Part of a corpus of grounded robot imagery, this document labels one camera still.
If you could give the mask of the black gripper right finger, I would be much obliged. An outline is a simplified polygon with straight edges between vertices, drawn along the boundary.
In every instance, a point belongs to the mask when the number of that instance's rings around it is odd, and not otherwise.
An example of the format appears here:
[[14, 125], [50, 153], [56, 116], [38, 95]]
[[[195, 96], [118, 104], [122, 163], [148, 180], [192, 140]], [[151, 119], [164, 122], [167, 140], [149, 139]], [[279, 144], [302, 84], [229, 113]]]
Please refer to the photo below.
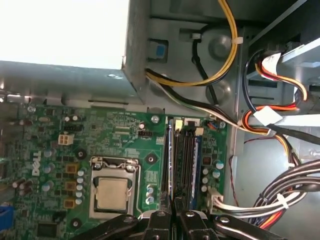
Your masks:
[[181, 196], [174, 197], [177, 224], [184, 240], [283, 240], [284, 237], [230, 215], [209, 220], [203, 212], [187, 209]]

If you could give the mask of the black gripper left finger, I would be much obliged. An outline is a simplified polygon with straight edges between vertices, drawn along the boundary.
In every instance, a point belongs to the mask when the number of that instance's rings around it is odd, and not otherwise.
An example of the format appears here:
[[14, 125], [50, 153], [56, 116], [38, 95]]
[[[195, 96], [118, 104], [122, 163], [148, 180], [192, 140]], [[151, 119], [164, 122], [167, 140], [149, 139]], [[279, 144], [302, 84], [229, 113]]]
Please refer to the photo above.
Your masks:
[[121, 214], [82, 233], [83, 240], [170, 240], [172, 204], [167, 191], [160, 194], [159, 209], [146, 211], [141, 219]]

